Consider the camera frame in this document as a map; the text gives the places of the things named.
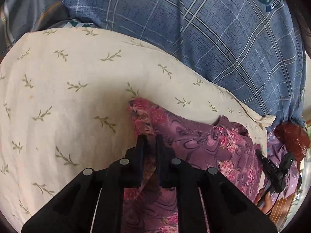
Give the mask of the cream leaf-print pillow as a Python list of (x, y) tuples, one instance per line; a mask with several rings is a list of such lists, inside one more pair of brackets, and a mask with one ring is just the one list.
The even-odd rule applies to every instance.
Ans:
[(1, 62), (1, 212), (16, 231), (81, 171), (136, 145), (136, 98), (198, 123), (225, 116), (267, 150), (273, 116), (155, 46), (82, 27), (27, 33)]

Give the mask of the blue plaid bedsheet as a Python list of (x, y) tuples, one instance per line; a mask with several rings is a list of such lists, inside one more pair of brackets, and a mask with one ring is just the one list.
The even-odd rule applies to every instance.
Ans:
[(304, 125), (306, 52), (286, 0), (60, 0), (72, 18), (153, 44), (274, 126)]

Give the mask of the dark red plastic bag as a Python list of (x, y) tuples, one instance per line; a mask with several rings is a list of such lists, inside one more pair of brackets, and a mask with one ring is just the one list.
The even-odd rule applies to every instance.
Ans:
[(308, 133), (300, 126), (292, 122), (278, 125), (273, 133), (282, 142), (288, 151), (291, 151), (297, 162), (301, 162), (310, 148)]

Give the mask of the grey star-print cloth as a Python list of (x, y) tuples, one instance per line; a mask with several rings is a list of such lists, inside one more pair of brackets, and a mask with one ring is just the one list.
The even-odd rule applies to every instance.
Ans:
[(68, 22), (60, 0), (4, 0), (1, 4), (1, 56), (26, 33), (59, 27)]

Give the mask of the lilac flower-print cloth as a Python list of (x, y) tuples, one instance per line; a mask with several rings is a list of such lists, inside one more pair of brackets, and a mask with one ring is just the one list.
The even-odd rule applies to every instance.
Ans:
[[(287, 153), (286, 146), (279, 141), (273, 131), (267, 134), (267, 138), (267, 158), (271, 160), (277, 167), (279, 167), (280, 162), (283, 160), (285, 154)], [(287, 198), (295, 193), (299, 179), (299, 170), (297, 166), (298, 163), (296, 160), (294, 160), (288, 174), (284, 178), (286, 187), (280, 194), (275, 193), (272, 195), (273, 202), (282, 198)]]

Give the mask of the purple pink floral garment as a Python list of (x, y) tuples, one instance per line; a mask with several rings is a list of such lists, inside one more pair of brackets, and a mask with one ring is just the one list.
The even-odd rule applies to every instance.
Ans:
[[(172, 148), (178, 158), (205, 170), (217, 168), (247, 198), (254, 201), (259, 190), (262, 167), (247, 129), (221, 116), (213, 124), (203, 124), (177, 116), (143, 98), (129, 103), (135, 132), (144, 134), (151, 146), (156, 135)], [(176, 191), (162, 188), (156, 176), (156, 158), (144, 159), (141, 187), (124, 191), (122, 232), (177, 232)]]

